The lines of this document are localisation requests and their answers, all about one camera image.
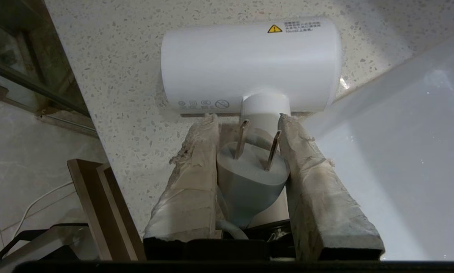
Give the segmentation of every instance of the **power cord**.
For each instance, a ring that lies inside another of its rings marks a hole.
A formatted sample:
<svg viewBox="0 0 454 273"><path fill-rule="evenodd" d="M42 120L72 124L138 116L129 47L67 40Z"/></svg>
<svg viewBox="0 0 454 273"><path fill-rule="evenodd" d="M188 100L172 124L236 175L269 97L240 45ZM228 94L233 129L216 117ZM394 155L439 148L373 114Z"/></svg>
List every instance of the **power cord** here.
<svg viewBox="0 0 454 273"><path fill-rule="evenodd" d="M40 201L43 197L49 195L50 193L54 192L55 190L59 190L59 189L65 187L65 186L67 186L67 185L72 184L72 183L73 183L73 181L68 181L67 183L65 183L65 184L63 184L63 185L60 185L60 186L54 188L53 190L50 190L49 192L47 192L47 193L43 194L42 196L38 197L38 199L34 200L34 201L28 206L28 208L26 209L26 211L24 211L23 217L21 218L21 221L19 222L19 225L17 225L17 228L16 228L16 231L15 231L15 233L14 233L14 235L13 235L13 238L16 237L17 232L18 232L19 229L21 228L21 226L22 226L22 224L23 224L23 222L24 222L24 219L26 218L26 215L27 215L28 212L30 211L31 207L32 207L34 204L36 204L36 202Z"/></svg>

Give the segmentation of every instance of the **tile floor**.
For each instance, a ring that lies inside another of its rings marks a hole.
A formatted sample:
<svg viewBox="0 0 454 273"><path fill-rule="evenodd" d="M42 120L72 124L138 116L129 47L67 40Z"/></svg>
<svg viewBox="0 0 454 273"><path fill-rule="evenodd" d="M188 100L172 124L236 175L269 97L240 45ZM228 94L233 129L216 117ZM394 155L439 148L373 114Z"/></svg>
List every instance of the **tile floor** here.
<svg viewBox="0 0 454 273"><path fill-rule="evenodd" d="M0 250L26 207L71 177L67 160L107 162L100 140L42 123L29 112L0 102ZM86 221L73 185L36 203L20 230Z"/></svg>

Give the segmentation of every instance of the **white cylindrical device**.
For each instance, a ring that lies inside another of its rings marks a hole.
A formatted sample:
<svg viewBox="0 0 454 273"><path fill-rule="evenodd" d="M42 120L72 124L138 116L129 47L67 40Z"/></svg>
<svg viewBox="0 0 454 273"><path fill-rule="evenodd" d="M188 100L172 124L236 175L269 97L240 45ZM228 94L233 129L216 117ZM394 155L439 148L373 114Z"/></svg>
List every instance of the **white cylindrical device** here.
<svg viewBox="0 0 454 273"><path fill-rule="evenodd" d="M322 111L340 72L341 39L322 17L183 28L161 45L166 96L182 114L239 113L259 93L286 96L293 112Z"/></svg>

